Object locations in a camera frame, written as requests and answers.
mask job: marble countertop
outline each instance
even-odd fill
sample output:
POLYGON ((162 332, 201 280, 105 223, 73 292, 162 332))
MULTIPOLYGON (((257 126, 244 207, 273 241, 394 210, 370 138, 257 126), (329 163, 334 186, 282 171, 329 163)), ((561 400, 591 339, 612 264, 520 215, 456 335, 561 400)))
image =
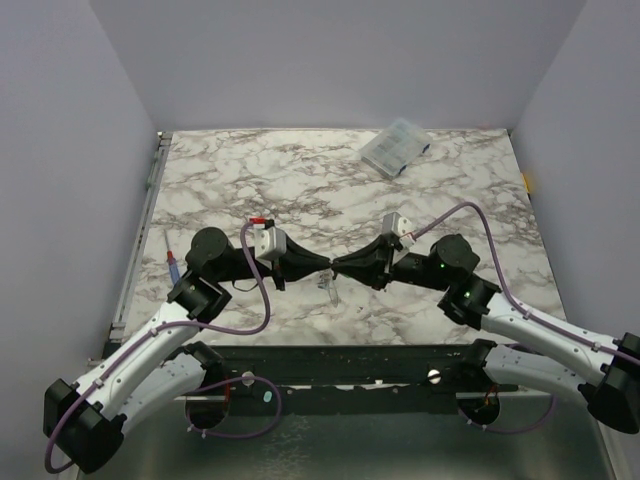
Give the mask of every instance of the marble countertop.
MULTIPOLYGON (((424 226, 462 200, 477 202, 489 218, 498 254, 514 294, 552 315, 564 312, 531 205, 504 130, 430 131, 432 147, 396 180, 359 160, 376 132, 365 130, 229 130, 178 132, 162 178, 125 336, 157 310, 171 288, 163 230, 181 272, 191 238, 216 226, 240 246, 249 216, 268 216, 301 246, 329 257, 355 251, 380 232, 382 217, 398 211, 424 226)), ((476 273, 497 282, 482 224, 461 211, 420 239, 427 253, 438 238, 461 233, 480 256, 476 273)), ((277 292, 267 280, 273 317, 259 335, 203 332, 212 344, 329 345, 469 343, 499 337, 448 320, 436 304, 442 293, 390 284, 376 292, 338 277, 334 306, 318 288, 318 274, 277 292)), ((240 288, 252 286, 247 280, 240 288)), ((219 325, 257 326, 258 290, 233 295, 219 325)))

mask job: gray wall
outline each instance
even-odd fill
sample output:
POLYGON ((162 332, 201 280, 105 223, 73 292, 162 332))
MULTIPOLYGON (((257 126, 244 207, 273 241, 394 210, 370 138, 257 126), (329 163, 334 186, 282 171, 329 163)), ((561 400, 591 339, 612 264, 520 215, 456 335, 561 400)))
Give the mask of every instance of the gray wall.
POLYGON ((159 129, 513 127, 584 0, 92 0, 159 129))
POLYGON ((157 137, 86 0, 0 13, 0 478, 51 478, 46 387, 100 350, 157 137))
POLYGON ((640 3, 590 0, 512 140, 567 317, 616 336, 640 332, 639 139, 640 3))

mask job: clear plastic container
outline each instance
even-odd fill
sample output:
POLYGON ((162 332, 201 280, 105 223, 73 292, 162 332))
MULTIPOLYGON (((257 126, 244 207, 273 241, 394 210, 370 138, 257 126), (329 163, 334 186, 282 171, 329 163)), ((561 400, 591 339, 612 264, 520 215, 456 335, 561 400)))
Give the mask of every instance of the clear plastic container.
POLYGON ((431 137, 420 127, 399 118, 361 150, 362 161, 387 178, 396 178, 424 153, 431 137))

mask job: metal base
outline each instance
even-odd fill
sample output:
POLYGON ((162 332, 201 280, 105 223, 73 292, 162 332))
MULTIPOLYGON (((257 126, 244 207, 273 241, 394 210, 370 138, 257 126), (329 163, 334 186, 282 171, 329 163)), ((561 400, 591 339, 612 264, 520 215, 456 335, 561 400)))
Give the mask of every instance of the metal base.
MULTIPOLYGON (((504 398, 496 425, 519 427, 539 418, 548 397, 504 398)), ((246 432, 265 418, 229 418, 220 429, 246 432)), ((453 415, 289 416, 249 441, 187 433, 184 402, 149 418, 92 480, 369 480, 614 479, 596 423, 559 402, 554 416, 524 435, 484 433, 453 415)))

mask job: small transparent object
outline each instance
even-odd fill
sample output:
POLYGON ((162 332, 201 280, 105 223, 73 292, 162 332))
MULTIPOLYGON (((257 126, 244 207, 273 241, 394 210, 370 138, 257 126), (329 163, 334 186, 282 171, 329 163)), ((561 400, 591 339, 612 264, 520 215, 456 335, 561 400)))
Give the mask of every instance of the small transparent object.
POLYGON ((422 128, 399 118, 367 143, 360 155, 363 162, 393 179, 430 145, 431 137, 422 128))
POLYGON ((338 289, 333 279, 333 272, 331 270, 323 270, 318 277, 318 288, 326 290, 329 294, 329 300, 331 305, 337 307, 340 303, 340 297, 338 296, 338 289))

